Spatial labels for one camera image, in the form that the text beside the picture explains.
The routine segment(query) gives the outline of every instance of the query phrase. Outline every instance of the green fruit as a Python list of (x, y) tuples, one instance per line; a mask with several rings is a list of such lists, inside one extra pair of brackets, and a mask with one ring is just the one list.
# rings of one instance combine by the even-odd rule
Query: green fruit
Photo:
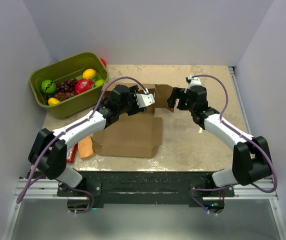
[(98, 87), (98, 86), (103, 85), (103, 84), (104, 84), (104, 82), (105, 82), (105, 80), (103, 80), (103, 79), (99, 79), (99, 80), (97, 80), (97, 81), (95, 82), (95, 87)]
[(41, 91), (46, 94), (52, 94), (56, 91), (56, 84), (51, 80), (45, 80), (41, 84)]

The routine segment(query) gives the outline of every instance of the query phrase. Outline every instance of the bunch of red grapes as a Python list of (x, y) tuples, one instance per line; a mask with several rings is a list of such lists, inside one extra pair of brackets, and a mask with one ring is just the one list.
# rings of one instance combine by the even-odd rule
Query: bunch of red grapes
[(67, 100), (73, 96), (76, 96), (75, 86), (77, 84), (77, 79), (65, 80), (56, 85), (57, 92), (52, 94), (46, 94), (45, 103), (48, 105), (49, 98), (56, 98), (59, 101)]

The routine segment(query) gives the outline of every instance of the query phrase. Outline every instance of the cardboard box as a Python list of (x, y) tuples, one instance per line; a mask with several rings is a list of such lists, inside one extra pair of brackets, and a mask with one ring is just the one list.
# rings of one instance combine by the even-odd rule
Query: cardboard box
[[(134, 83), (115, 83), (106, 95), (116, 85), (131, 87)], [(173, 87), (165, 84), (145, 84), (150, 93), (155, 94), (155, 104), (149, 106), (147, 111), (128, 116), (120, 115), (119, 120), (108, 128), (93, 134), (93, 149), (102, 156), (141, 157), (152, 158), (163, 142), (163, 119), (154, 117), (155, 108), (165, 108), (174, 112), (167, 105)]]

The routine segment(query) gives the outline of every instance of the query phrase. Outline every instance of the red apple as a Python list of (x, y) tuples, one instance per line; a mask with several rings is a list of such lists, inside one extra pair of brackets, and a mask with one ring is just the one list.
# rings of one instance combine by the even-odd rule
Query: red apple
[(78, 83), (75, 86), (75, 93), (81, 94), (91, 89), (94, 84), (95, 82), (91, 79), (87, 79), (87, 78), (81, 79), (78, 81)]

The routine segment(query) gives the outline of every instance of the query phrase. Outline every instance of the table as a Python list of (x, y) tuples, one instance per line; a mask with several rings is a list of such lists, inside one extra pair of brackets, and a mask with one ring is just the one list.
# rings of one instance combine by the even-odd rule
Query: table
[[(186, 87), (185, 77), (195, 74), (213, 75), (223, 81), (229, 94), (229, 105), (224, 117), (239, 129), (246, 131), (239, 102), (229, 69), (225, 65), (108, 65), (110, 79), (131, 76), (145, 84), (169, 84)], [(202, 78), (207, 88), (209, 105), (221, 111), (225, 95), (219, 83)], [(91, 108), (64, 120), (46, 115), (44, 128), (61, 128), (86, 115)], [(232, 151), (217, 137), (196, 125), (190, 112), (175, 109), (157, 109), (155, 116), (163, 118), (163, 144), (154, 158), (114, 157), (94, 155), (81, 159), (76, 153), (70, 165), (78, 171), (216, 171), (231, 167)]]

